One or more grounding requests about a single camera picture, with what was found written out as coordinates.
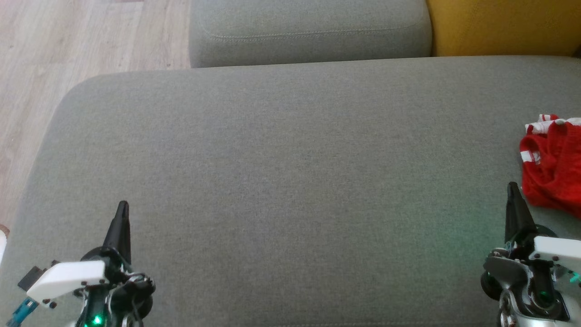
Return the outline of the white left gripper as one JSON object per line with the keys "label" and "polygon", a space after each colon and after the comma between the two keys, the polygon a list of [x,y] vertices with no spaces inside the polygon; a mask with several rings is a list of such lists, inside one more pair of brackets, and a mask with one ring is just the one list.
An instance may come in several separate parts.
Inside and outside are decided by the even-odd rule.
{"label": "white left gripper", "polygon": [[127,201],[118,203],[102,247],[90,250],[80,261],[58,262],[40,271],[27,286],[27,296],[43,302],[86,287],[112,286],[124,281],[132,261]]}

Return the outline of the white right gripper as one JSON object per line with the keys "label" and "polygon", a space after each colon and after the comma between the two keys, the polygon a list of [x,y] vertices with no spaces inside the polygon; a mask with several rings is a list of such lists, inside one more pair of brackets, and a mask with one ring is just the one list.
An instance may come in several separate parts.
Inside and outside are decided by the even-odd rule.
{"label": "white right gripper", "polygon": [[517,259],[527,265],[558,265],[574,273],[581,270],[581,241],[539,234],[516,182],[507,185],[504,242],[510,259]]}

